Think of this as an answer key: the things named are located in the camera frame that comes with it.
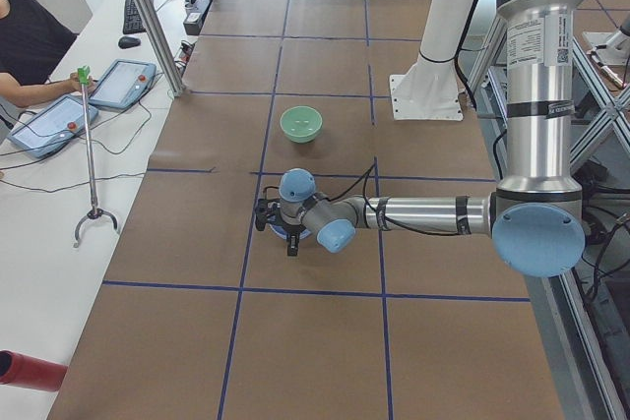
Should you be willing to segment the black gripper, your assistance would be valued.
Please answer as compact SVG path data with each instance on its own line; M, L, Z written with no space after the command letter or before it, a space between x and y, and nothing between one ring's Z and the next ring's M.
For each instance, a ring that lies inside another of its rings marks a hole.
M299 241L303 237L303 226L285 222L278 213L274 220L274 232L286 241L287 255L296 257L299 251Z

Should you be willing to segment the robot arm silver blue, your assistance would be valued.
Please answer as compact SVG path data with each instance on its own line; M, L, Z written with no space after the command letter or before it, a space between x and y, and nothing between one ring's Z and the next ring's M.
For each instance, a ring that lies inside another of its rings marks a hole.
M534 277L575 266L585 248L582 189L570 171L573 14L583 0L496 0L507 26L507 169L486 198L330 198L306 170L287 171L256 225L283 229L287 251L312 234L332 253L360 229L485 234L503 262ZM477 0L432 0L416 62L390 79L398 120L458 120L457 57Z

